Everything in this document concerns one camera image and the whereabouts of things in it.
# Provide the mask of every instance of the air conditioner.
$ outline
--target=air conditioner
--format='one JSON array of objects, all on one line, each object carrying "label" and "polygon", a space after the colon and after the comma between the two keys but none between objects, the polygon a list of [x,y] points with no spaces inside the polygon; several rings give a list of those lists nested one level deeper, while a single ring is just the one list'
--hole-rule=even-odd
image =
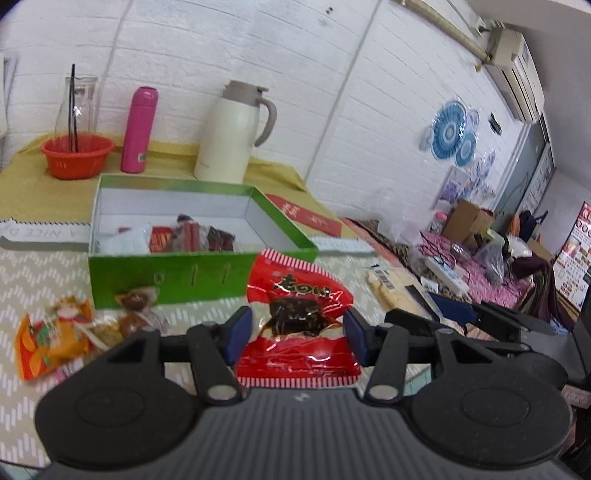
[{"label": "air conditioner", "polygon": [[491,62],[486,66],[517,120],[534,124],[544,110],[544,92],[523,35],[495,28],[489,42]]}]

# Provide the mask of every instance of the door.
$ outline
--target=door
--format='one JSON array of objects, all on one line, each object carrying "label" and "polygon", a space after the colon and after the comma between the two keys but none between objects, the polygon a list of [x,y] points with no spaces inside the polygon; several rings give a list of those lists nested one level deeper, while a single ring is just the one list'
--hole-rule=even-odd
[{"label": "door", "polygon": [[546,135],[541,122],[538,122],[531,127],[521,155],[519,155],[519,159],[517,160],[515,170],[513,170],[507,187],[495,208],[493,230],[499,233],[505,233],[507,230],[511,219],[517,212],[519,204],[525,195],[527,187],[530,185],[545,145]]}]

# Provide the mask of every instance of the green box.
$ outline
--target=green box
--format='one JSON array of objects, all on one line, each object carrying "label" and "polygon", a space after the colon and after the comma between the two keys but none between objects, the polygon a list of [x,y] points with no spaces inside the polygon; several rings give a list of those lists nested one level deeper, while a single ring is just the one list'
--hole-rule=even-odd
[{"label": "green box", "polygon": [[[162,253],[109,256],[101,238],[119,227],[170,225],[179,214],[201,225],[236,235],[239,252]],[[114,296],[156,285],[159,303],[186,303],[236,297],[256,256],[265,248],[313,262],[315,244],[257,188],[198,180],[126,175],[100,176],[92,213],[89,268],[97,309],[117,307]]]}]

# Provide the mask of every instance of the thermos handle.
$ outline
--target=thermos handle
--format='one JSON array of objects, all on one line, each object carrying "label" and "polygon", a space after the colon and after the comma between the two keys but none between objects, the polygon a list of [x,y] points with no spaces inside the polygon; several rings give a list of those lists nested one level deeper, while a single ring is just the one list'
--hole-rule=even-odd
[{"label": "thermos handle", "polygon": [[258,147],[269,138],[269,135],[271,135],[271,130],[273,130],[273,127],[275,126],[275,120],[277,120],[277,108],[273,102],[263,96],[259,96],[256,99],[256,102],[262,103],[267,107],[267,110],[269,110],[267,124],[265,125],[265,128],[262,129],[261,136],[255,140],[255,147]]}]

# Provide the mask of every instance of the blue paper fan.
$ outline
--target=blue paper fan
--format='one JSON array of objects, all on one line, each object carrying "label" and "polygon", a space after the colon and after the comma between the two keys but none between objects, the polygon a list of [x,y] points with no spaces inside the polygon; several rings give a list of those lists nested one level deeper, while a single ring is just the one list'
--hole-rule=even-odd
[{"label": "blue paper fan", "polygon": [[464,133],[462,145],[456,153],[456,165],[458,167],[465,167],[474,158],[476,151],[476,134],[474,132]]},{"label": "blue paper fan", "polygon": [[466,130],[466,109],[460,102],[449,102],[439,112],[433,125],[435,158],[445,160],[453,156],[462,143]]}]

